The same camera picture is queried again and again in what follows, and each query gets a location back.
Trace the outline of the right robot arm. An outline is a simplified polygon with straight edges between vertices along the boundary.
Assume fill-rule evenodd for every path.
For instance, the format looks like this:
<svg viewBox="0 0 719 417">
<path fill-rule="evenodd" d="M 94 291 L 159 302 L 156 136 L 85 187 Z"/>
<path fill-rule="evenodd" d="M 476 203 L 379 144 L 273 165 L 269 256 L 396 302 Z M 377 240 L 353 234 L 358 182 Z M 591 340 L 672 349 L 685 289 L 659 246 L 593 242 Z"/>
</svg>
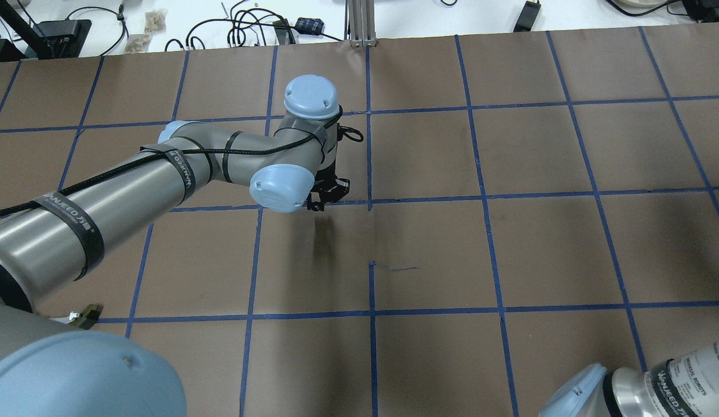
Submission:
<svg viewBox="0 0 719 417">
<path fill-rule="evenodd" d="M 594 363 L 562 385 L 540 416 L 719 416 L 719 340 L 638 372 Z"/>
</svg>

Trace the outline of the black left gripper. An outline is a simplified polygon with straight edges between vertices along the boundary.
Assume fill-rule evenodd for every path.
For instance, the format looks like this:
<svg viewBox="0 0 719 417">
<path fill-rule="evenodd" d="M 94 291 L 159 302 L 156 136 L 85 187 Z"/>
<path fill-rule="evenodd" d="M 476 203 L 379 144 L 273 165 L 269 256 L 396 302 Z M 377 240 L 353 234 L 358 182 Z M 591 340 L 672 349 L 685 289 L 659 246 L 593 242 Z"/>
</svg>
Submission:
<svg viewBox="0 0 719 417">
<path fill-rule="evenodd" d="M 351 181 L 340 178 L 336 174 L 336 163 L 327 168 L 320 169 L 315 176 L 315 182 L 309 191 L 305 204 L 309 211 L 324 211 L 324 205 L 335 204 L 341 201 L 351 191 Z"/>
</svg>

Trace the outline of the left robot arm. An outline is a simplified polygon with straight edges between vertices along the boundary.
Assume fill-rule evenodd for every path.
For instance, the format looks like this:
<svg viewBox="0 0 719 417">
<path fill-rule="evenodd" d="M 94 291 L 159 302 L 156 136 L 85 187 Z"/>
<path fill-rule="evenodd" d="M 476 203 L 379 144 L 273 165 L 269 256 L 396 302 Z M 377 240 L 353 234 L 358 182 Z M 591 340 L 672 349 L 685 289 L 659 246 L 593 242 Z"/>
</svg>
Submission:
<svg viewBox="0 0 719 417">
<path fill-rule="evenodd" d="M 298 76 L 283 106 L 272 136 L 175 120 L 118 166 L 0 210 L 0 416 L 187 414 L 181 378 L 163 357 L 35 308 L 214 180 L 248 187 L 258 205 L 282 213 L 345 197 L 333 82 Z"/>
</svg>

